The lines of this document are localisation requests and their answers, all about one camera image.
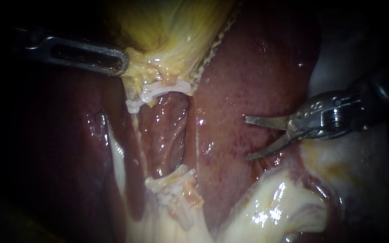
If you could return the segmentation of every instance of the scissors blade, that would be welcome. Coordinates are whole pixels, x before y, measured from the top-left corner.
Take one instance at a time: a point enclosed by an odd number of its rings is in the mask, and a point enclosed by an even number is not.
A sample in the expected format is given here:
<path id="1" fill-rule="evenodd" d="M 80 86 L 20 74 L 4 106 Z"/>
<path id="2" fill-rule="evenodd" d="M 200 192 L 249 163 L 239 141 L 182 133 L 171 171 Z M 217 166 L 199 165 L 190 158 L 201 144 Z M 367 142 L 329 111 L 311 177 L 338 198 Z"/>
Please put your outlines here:
<path id="1" fill-rule="evenodd" d="M 252 161 L 252 160 L 257 159 L 257 158 L 262 158 L 266 155 L 274 153 L 274 152 L 288 146 L 289 144 L 291 144 L 294 141 L 295 141 L 294 137 L 291 136 L 289 134 L 289 132 L 285 132 L 279 139 L 277 139 L 274 143 L 270 144 L 268 147 L 262 149 L 261 151 L 247 155 L 245 160 Z"/>
<path id="2" fill-rule="evenodd" d="M 285 117 L 245 117 L 245 123 L 263 126 L 285 131 L 287 129 L 289 116 Z"/>

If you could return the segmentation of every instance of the metal instrument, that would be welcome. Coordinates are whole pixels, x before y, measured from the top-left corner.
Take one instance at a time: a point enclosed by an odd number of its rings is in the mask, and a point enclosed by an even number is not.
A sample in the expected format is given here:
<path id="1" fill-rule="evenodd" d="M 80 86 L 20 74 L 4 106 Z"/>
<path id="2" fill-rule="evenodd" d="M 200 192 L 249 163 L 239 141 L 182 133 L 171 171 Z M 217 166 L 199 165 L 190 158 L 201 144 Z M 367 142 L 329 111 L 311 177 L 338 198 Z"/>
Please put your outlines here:
<path id="1" fill-rule="evenodd" d="M 81 68 L 110 76 L 123 74 L 129 59 L 124 51 L 88 40 L 63 37 L 44 28 L 13 28 L 9 50 L 43 63 Z"/>

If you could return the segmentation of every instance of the hem-o-lok clip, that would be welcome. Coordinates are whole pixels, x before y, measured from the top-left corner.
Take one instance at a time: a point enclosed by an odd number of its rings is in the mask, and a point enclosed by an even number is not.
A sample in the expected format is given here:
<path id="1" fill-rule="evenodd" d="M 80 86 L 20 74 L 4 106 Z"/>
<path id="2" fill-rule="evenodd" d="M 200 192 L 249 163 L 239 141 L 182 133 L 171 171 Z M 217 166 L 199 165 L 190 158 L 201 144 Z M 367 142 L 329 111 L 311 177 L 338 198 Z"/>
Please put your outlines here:
<path id="1" fill-rule="evenodd" d="M 128 112 L 131 114 L 136 114 L 139 112 L 140 107 L 143 104 L 148 104 L 153 101 L 153 98 L 165 95 L 171 91 L 187 93 L 191 89 L 191 86 L 188 82 L 177 80 L 175 85 L 165 86 L 161 81 L 154 82 L 152 84 L 146 84 L 142 88 L 142 93 L 139 97 L 126 101 Z"/>

